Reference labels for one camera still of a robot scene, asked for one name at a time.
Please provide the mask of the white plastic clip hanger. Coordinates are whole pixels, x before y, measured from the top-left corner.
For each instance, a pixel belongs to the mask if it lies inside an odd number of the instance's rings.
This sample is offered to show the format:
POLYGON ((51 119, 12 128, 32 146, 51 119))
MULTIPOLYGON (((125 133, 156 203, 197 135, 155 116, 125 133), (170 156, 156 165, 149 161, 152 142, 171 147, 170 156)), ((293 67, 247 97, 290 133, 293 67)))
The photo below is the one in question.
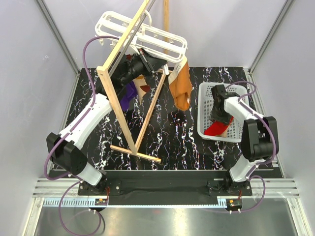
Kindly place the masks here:
MULTIPOLYGON (((138 49, 143 48, 152 56, 174 64, 180 63, 184 58, 187 59, 187 41, 181 36, 153 27, 149 12, 145 11, 145 15, 149 18, 149 23, 142 23, 127 50, 138 53, 138 49)), ((95 33, 97 36, 109 36, 111 46, 114 48, 123 34, 123 28, 126 28, 130 21, 131 18, 127 16, 106 11, 96 23, 95 33)))

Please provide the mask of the beige striped sock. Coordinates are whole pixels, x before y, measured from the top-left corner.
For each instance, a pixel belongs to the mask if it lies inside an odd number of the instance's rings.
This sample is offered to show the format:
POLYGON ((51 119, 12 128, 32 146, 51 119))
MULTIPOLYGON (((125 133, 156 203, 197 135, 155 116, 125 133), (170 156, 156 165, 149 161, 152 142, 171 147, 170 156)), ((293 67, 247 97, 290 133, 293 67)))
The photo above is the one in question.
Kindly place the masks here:
POLYGON ((137 90, 139 104, 141 105, 143 102, 144 95, 148 93, 151 90, 151 88, 146 83, 145 77, 143 75, 140 75, 137 78, 135 78, 133 82, 137 90))

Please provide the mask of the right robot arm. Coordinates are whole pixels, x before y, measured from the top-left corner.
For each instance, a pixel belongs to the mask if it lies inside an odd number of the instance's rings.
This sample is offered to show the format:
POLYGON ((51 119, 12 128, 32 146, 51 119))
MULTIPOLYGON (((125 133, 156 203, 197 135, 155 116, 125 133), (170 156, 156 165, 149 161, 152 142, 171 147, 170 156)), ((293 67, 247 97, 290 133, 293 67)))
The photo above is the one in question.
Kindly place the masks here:
POLYGON ((273 116, 257 113, 243 102, 243 96, 227 92, 223 84, 212 87, 214 105, 210 113, 212 124, 204 134, 221 136, 236 120, 243 125, 241 157, 224 177, 221 190, 239 194, 259 165, 271 163, 279 152, 277 121, 273 116))

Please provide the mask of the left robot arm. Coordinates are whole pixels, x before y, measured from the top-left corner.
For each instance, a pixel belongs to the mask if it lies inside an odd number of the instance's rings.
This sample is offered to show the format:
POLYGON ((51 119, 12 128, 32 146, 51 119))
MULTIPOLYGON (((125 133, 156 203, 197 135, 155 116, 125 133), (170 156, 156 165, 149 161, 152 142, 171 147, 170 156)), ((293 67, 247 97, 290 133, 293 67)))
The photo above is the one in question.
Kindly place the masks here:
MULTIPOLYGON (((150 76, 166 64, 166 60, 149 54, 143 48, 133 55, 123 55, 111 76, 116 95, 126 100, 126 94, 135 87, 133 81, 137 77, 150 76)), ((112 109, 105 90, 96 88, 77 118, 59 134, 50 133, 46 138, 47 159, 85 182, 97 195, 106 190, 106 175, 88 162, 81 149, 94 128, 112 109)))

